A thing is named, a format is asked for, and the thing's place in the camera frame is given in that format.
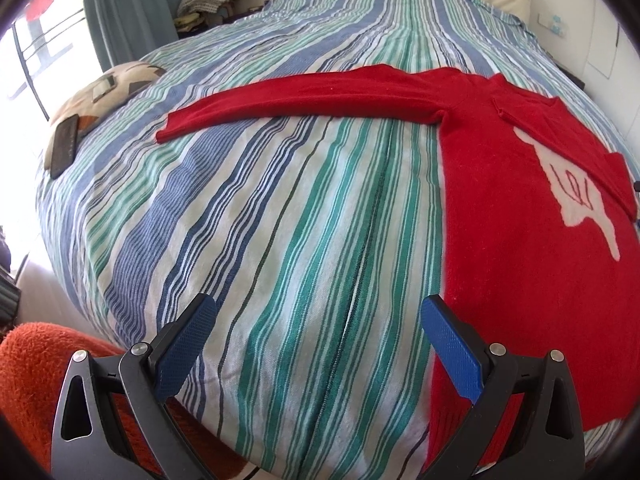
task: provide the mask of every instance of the blue gripper pad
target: blue gripper pad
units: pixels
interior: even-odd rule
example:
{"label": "blue gripper pad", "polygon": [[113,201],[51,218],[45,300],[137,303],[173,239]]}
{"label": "blue gripper pad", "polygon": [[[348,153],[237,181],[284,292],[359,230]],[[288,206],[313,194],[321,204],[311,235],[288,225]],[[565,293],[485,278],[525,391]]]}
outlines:
{"label": "blue gripper pad", "polygon": [[156,365],[156,400],[165,402],[180,392],[216,324],[219,311],[220,306],[212,297],[204,297],[191,319],[178,332]]}
{"label": "blue gripper pad", "polygon": [[435,348],[458,395],[475,404],[482,393],[481,364],[430,298],[422,302],[420,317],[424,333]]}

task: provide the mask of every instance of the silver bolt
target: silver bolt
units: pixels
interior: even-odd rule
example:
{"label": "silver bolt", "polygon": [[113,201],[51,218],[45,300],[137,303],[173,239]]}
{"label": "silver bolt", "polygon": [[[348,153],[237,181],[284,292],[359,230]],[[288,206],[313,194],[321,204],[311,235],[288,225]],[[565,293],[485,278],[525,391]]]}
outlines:
{"label": "silver bolt", "polygon": [[71,358],[76,363],[80,363],[80,362],[84,361],[86,359],[86,350],[78,350],[77,352],[74,352],[74,354],[71,356]]}
{"label": "silver bolt", "polygon": [[148,348],[149,348],[149,345],[146,343],[136,343],[131,347],[131,353],[133,355],[142,355],[146,353]]}
{"label": "silver bolt", "polygon": [[492,343],[491,346],[489,346],[489,352],[493,355],[502,356],[507,353],[507,349],[500,343]]}
{"label": "silver bolt", "polygon": [[556,363],[561,363],[564,361],[564,354],[559,350],[552,350],[549,355]]}

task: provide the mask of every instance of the orange towel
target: orange towel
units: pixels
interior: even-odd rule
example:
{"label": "orange towel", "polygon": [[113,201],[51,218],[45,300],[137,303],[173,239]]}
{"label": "orange towel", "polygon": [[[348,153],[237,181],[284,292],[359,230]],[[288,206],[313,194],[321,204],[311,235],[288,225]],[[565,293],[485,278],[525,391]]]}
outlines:
{"label": "orange towel", "polygon": [[[0,344],[0,410],[46,471],[50,470],[51,432],[60,388],[69,359],[78,349],[94,357],[122,353],[105,341],[48,323],[21,325]],[[138,461],[160,473],[125,399],[117,397],[120,418]],[[246,460],[209,433],[176,400],[171,399],[169,408],[188,441],[218,478],[233,478],[242,471]]]}

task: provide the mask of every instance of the curtain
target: curtain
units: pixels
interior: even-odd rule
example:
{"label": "curtain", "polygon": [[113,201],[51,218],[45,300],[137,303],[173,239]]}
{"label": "curtain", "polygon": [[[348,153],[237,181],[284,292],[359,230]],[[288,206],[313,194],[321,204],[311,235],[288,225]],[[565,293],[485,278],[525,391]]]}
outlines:
{"label": "curtain", "polygon": [[178,39],[173,15],[180,0],[83,0],[83,3],[103,70],[140,59]]}

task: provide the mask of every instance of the striped bedsheet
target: striped bedsheet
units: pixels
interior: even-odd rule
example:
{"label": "striped bedsheet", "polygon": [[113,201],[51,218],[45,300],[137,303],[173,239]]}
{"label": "striped bedsheet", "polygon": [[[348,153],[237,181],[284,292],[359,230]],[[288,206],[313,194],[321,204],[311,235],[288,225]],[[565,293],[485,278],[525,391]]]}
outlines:
{"label": "striped bedsheet", "polygon": [[[127,347],[211,294],[222,310],[179,396],[197,419],[279,478],[415,478],[431,363],[418,306],[442,278],[437,127],[265,118],[163,145],[155,132],[223,89],[376,63],[503,72],[628,156],[615,128],[519,19],[479,0],[271,0],[145,60],[166,75],[61,178],[39,175],[42,235],[73,303]],[[589,432],[588,452],[617,425]]]}

